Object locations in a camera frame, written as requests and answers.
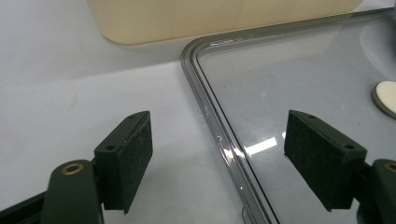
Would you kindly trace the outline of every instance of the white tabletop surface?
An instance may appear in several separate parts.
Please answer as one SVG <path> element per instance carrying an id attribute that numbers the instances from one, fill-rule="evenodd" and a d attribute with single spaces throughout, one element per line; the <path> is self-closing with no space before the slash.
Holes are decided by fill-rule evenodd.
<path id="1" fill-rule="evenodd" d="M 357 10 L 391 7 L 365 0 Z M 106 223 L 242 223 L 239 200 L 179 62 L 193 38 L 104 39 L 81 0 L 0 2 L 0 210 L 91 160 L 126 116 L 151 112 L 154 152 L 131 211 Z"/>

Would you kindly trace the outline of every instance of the beige container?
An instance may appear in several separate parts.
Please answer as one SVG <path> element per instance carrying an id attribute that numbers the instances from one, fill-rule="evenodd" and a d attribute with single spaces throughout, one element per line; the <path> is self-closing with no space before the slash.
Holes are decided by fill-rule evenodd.
<path id="1" fill-rule="evenodd" d="M 348 13 L 362 0 L 87 0 L 101 33 L 121 44 Z"/>

